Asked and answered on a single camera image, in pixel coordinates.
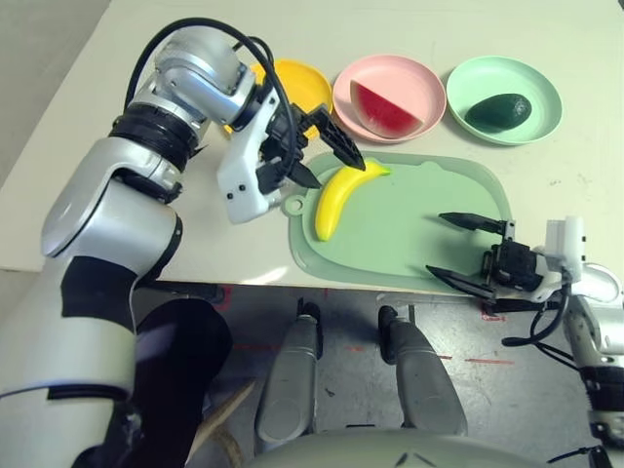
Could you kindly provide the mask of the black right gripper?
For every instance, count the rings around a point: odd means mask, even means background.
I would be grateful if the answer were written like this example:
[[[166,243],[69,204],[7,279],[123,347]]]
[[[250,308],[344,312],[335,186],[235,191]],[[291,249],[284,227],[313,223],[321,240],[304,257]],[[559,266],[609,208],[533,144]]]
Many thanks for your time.
[[[504,240],[483,254],[482,283],[454,271],[426,265],[426,269],[451,288],[477,298],[495,298],[497,293],[533,293],[543,280],[537,272],[537,254],[528,246],[511,241],[515,237],[513,220],[496,220],[479,214],[448,212],[438,217],[460,228],[482,230]]]

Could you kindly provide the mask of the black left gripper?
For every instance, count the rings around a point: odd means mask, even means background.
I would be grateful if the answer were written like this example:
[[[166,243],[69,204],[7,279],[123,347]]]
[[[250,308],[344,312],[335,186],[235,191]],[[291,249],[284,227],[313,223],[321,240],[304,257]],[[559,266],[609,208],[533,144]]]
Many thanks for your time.
[[[308,142],[303,135],[303,120],[307,127],[314,126],[318,130],[321,140],[331,148],[333,155],[345,166],[359,171],[366,169],[365,160],[356,143],[337,126],[323,105],[307,113],[305,118],[302,109],[293,109],[292,116],[295,123],[296,151],[294,154],[291,154],[290,146],[291,127],[284,111],[278,110],[267,128],[267,139],[260,146],[260,165],[256,169],[258,189],[261,194],[274,192],[285,178],[308,189],[322,187],[315,175],[301,163],[302,148]]]

